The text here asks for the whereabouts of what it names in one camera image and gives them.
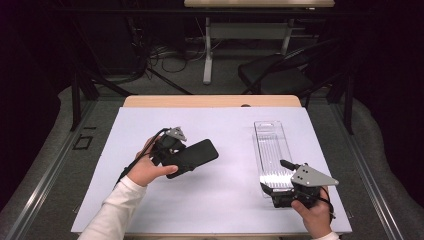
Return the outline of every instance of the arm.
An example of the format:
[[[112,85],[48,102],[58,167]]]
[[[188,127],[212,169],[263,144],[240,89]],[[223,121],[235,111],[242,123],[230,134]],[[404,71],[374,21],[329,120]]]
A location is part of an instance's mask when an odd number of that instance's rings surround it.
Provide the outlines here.
[[[328,188],[321,189],[321,198],[328,200]],[[292,207],[303,218],[303,224],[311,237],[316,240],[335,240],[339,236],[330,227],[330,207],[323,201],[317,201],[316,205],[307,209],[300,201],[294,200]]]
[[[143,156],[115,186],[79,239],[123,239],[127,225],[146,193],[147,185],[155,178],[177,170],[177,166],[156,167],[147,155]]]

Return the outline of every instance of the wooden table edge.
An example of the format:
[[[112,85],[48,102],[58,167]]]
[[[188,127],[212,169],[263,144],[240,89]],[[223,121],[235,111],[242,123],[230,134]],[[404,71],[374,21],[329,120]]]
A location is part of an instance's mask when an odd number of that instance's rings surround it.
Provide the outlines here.
[[[294,95],[143,95],[129,96],[123,107],[302,107]]]

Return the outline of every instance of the wire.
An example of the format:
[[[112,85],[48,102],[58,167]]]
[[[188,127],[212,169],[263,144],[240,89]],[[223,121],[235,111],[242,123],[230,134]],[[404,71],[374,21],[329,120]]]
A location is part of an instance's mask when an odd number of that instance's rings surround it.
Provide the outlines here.
[[[173,70],[173,71],[167,70],[165,68],[165,59],[167,59],[167,58],[162,59],[161,67],[167,73],[178,73],[178,72],[182,72],[186,68],[186,66],[187,66],[187,60],[185,58],[183,58],[182,60],[183,60],[184,64],[183,64],[183,66],[180,69]]]
[[[149,143],[147,143],[147,145],[143,148],[143,150],[141,151],[141,153],[134,159],[134,161],[132,161],[132,163],[130,163],[130,165],[128,165],[128,167],[124,168],[124,171],[122,171],[121,175],[119,176],[118,181],[115,183],[118,184],[119,181],[121,181],[121,179],[127,175],[131,169],[137,164],[138,161],[140,161],[140,159],[144,156],[146,156],[148,153],[146,153],[147,149],[149,149],[149,147],[156,141],[156,138],[163,132],[166,132],[170,130],[170,128],[163,128],[162,130],[160,130],[159,132],[156,133],[155,136],[153,136]]]
[[[200,26],[199,19],[196,19],[197,27],[199,27],[200,34],[202,34],[203,39],[205,38],[205,34],[203,33],[202,27]]]
[[[325,188],[324,188],[324,187],[321,187],[321,189],[322,189],[322,190],[324,190],[324,192],[327,194],[328,200],[327,200],[327,199],[325,199],[325,198],[317,197],[317,196],[313,196],[313,195],[310,195],[310,194],[307,194],[307,193],[304,193],[304,192],[301,192],[301,191],[297,191],[297,193],[299,193],[299,194],[302,194],[302,195],[304,195],[304,196],[307,196],[307,197],[310,197],[310,198],[313,198],[313,199],[316,199],[316,200],[320,200],[320,201],[323,201],[323,202],[327,203],[327,204],[328,204],[328,207],[330,208],[329,210],[330,210],[330,223],[331,223],[331,221],[333,221],[333,219],[335,219],[335,218],[336,218],[336,215],[335,215],[335,213],[334,213],[334,206],[333,206],[333,204],[330,202],[330,195],[328,194],[328,191],[327,191],[327,190],[325,190]]]

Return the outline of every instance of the white sleeve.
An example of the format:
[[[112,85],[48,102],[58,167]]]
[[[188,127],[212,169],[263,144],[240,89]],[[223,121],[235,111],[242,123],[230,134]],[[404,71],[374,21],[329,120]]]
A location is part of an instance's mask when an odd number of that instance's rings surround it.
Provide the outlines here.
[[[145,187],[123,177],[78,239],[123,239],[128,222],[145,193]]]
[[[337,235],[335,232],[331,232],[324,237],[316,238],[313,240],[339,240],[339,235]]]

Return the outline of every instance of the metal bracket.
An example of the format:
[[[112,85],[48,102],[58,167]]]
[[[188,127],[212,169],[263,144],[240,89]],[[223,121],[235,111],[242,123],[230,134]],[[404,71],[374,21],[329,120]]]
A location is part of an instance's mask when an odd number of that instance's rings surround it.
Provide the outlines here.
[[[317,171],[308,165],[301,165],[291,178],[292,182],[306,187],[338,185],[339,181]]]
[[[184,136],[183,131],[180,127],[172,128],[165,133],[166,135],[179,139],[181,141],[187,141],[187,138]]]

